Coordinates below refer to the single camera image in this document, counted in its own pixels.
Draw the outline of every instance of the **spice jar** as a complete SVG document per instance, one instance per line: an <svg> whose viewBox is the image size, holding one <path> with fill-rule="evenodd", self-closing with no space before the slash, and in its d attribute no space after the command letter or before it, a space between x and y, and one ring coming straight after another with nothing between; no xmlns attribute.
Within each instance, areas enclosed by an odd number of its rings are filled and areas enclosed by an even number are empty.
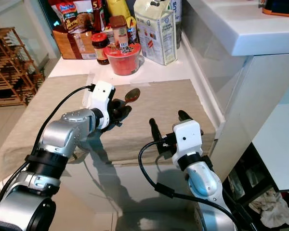
<svg viewBox="0 0 289 231"><path fill-rule="evenodd" d="M119 48L128 47L129 39L127 35L127 23L124 16L112 16L109 18L109 22L114 31L116 46Z"/></svg>
<svg viewBox="0 0 289 231"><path fill-rule="evenodd" d="M92 45L94 46L95 54L97 62L100 65L107 65L109 61L103 52L103 48L105 48L108 44L107 34L105 33L97 33L91 36Z"/></svg>

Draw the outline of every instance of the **wooden shoe rack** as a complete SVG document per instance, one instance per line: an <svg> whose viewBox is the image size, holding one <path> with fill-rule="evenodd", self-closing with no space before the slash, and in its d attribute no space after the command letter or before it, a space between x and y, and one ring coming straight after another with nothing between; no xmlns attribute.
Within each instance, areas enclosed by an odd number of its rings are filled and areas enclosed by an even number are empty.
<svg viewBox="0 0 289 231"><path fill-rule="evenodd" d="M43 81L14 27L0 29L0 106L27 106Z"/></svg>

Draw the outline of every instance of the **beige cloth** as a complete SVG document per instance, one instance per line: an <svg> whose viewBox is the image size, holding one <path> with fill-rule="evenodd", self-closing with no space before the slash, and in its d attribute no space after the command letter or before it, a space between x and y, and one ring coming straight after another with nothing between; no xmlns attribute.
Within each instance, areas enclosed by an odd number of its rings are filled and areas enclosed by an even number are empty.
<svg viewBox="0 0 289 231"><path fill-rule="evenodd" d="M25 156L30 154L40 126L55 106L71 91L84 86L86 80L86 75L45 80L0 149L0 180L12 174L23 163ZM124 99L125 94L132 88L134 86L116 86L114 98ZM215 129L204 112L190 80L154 82L138 88L141 91L140 97L130 104L132 111L123 120L123 125L114 127L100 137L109 162L137 165L139 150L153 140L149 119L155 118L162 134L170 133L172 125L178 122L180 109L185 110L200 123L204 131L202 149L204 154L209 153ZM65 112L80 109L83 94L84 91L78 92L66 101L54 119L59 119ZM150 148L144 154L144 163L155 164L157 155L156 148Z"/></svg>
<svg viewBox="0 0 289 231"><path fill-rule="evenodd" d="M289 225L289 207L281 194L268 190L249 204L256 213L261 214L261 222L269 228Z"/></svg>

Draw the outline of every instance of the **glass jar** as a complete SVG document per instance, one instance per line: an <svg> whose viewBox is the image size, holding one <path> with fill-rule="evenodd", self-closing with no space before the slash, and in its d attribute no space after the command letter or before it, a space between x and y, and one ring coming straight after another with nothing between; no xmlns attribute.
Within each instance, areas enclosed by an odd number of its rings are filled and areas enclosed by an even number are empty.
<svg viewBox="0 0 289 231"><path fill-rule="evenodd" d="M92 45L95 50L97 62L100 65L107 65L109 61L107 56L104 54L103 49L108 44L107 34L105 33L96 33L91 36Z"/></svg>

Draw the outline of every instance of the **jar lid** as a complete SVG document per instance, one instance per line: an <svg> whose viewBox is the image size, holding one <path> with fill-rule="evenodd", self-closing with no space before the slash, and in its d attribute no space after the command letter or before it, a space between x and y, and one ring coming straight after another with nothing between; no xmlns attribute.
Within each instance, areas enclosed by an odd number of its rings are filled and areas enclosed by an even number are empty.
<svg viewBox="0 0 289 231"><path fill-rule="evenodd" d="M101 42L107 39L107 34L105 33L96 33L91 36L93 42Z"/></svg>
<svg viewBox="0 0 289 231"><path fill-rule="evenodd" d="M141 46L139 43L131 44L124 49L118 49L115 46L108 45L104 48L104 53L110 57L122 58L139 53L140 48Z"/></svg>
<svg viewBox="0 0 289 231"><path fill-rule="evenodd" d="M123 27L126 26L126 20L123 15L118 15L118 16L111 16L109 18L110 26L111 28L118 28L118 27Z"/></svg>

